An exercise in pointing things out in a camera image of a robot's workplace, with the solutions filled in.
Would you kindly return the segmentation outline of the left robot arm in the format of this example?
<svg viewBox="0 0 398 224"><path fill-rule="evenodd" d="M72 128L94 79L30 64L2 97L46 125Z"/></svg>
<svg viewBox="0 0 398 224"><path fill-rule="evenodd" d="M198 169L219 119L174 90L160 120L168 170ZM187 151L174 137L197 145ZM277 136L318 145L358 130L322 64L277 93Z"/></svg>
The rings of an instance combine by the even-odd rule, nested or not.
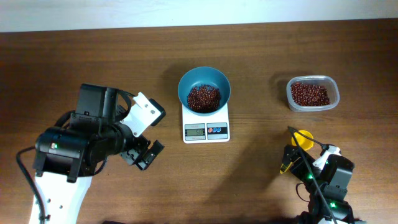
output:
<svg viewBox="0 0 398 224"><path fill-rule="evenodd" d="M93 177L110 156L146 170L163 150L143 136L166 112L143 93L82 84L75 110L35 142L35 193L30 223L76 223Z"/></svg>

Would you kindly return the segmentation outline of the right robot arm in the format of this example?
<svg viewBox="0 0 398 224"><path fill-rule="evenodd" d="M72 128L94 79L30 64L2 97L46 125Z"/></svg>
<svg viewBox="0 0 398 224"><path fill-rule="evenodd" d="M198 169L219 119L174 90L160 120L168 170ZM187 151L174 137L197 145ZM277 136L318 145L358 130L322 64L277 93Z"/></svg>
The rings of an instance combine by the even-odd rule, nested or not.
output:
<svg viewBox="0 0 398 224"><path fill-rule="evenodd" d="M345 201L347 186L353 175L354 163L341 155L340 148L326 144L315 160L293 145L284 147L280 173L290 171L310 194L308 211L297 216L297 223L359 224L353 209Z"/></svg>

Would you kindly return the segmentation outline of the yellow measuring scoop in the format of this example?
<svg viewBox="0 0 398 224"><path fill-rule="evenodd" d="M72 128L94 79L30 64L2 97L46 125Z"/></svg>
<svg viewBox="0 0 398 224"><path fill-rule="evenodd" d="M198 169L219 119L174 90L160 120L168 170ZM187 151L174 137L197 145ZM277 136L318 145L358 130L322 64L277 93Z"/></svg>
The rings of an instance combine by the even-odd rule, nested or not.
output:
<svg viewBox="0 0 398 224"><path fill-rule="evenodd" d="M292 143L289 145L293 146L298 146L298 148L303 149L304 151L307 151L311 149L314 145L314 142L310 140L312 138L312 134L306 130L299 130L298 132L294 133L294 137L292 137ZM281 174L287 172L288 170L282 170L281 167L279 169L279 172Z"/></svg>

